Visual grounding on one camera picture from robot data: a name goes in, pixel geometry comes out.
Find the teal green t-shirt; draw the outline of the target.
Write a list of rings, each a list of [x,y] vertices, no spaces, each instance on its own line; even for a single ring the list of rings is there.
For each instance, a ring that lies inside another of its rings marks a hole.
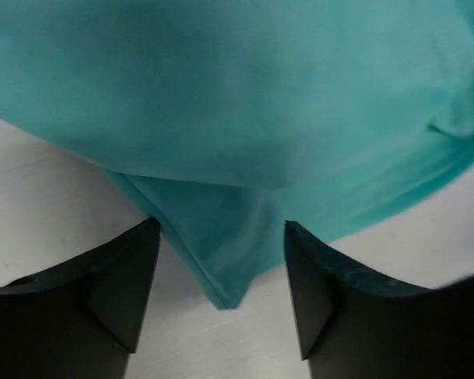
[[[101,167],[218,309],[474,164],[474,1],[0,1],[0,119]]]

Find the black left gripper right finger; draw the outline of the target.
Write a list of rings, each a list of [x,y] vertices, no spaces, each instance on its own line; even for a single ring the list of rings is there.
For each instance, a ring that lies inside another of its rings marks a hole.
[[[474,378],[474,276],[427,289],[284,228],[302,358],[312,378]]]

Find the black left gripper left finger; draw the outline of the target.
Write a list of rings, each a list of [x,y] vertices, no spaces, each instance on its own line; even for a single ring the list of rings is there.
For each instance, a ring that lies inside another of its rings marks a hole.
[[[0,378],[123,378],[137,351],[160,247],[148,219],[0,287]]]

